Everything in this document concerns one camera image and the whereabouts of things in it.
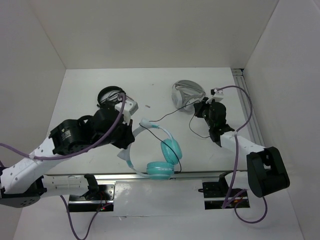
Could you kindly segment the teal cat-ear headphones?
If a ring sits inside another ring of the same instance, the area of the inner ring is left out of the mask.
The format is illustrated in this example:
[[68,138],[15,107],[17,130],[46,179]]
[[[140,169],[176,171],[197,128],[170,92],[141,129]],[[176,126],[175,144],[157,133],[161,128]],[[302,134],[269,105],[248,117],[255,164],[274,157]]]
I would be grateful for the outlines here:
[[133,131],[133,136],[138,143],[131,143],[127,149],[117,154],[132,171],[150,175],[171,175],[175,173],[175,166],[181,165],[181,147],[164,127],[142,118]]

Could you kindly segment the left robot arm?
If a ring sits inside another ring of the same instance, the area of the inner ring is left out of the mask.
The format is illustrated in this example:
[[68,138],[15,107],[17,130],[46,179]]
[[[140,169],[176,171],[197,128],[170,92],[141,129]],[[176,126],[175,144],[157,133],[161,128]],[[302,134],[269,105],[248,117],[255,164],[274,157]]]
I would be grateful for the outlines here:
[[0,169],[1,205],[24,208],[47,197],[75,195],[92,200],[100,192],[93,174],[49,176],[63,161],[83,154],[91,145],[127,149],[134,142],[133,121],[118,110],[98,110],[93,116],[67,119],[55,127],[32,153]]

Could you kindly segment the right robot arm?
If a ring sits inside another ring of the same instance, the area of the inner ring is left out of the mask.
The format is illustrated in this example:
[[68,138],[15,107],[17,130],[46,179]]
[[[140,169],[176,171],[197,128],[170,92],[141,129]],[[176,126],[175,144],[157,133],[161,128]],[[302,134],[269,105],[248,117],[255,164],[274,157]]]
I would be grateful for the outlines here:
[[238,151],[238,160],[246,160],[247,180],[253,194],[262,198],[290,186],[290,179],[280,151],[276,147],[265,147],[240,136],[227,124],[226,107],[205,97],[195,103],[197,118],[204,119],[209,127],[210,139],[219,147]]

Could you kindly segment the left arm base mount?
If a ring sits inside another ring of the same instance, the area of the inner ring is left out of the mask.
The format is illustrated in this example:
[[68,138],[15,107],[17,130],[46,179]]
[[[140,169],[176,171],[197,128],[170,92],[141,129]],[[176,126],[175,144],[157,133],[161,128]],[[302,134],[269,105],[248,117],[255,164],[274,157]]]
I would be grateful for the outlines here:
[[116,182],[98,180],[93,174],[85,174],[88,186],[82,195],[70,195],[67,201],[71,213],[113,212]]

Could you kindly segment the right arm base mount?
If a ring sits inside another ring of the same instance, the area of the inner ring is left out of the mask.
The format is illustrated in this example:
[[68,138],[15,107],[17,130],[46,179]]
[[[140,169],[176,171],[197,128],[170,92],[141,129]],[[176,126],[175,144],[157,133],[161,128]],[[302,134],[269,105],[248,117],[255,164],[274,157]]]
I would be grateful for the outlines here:
[[[221,174],[216,181],[206,181],[202,183],[202,188],[198,189],[199,193],[204,197],[205,210],[219,210],[222,209],[223,202],[227,196],[229,186],[225,176]],[[250,203],[247,192],[242,193],[235,200],[233,200],[226,208],[233,209],[236,204],[238,208],[249,208]]]

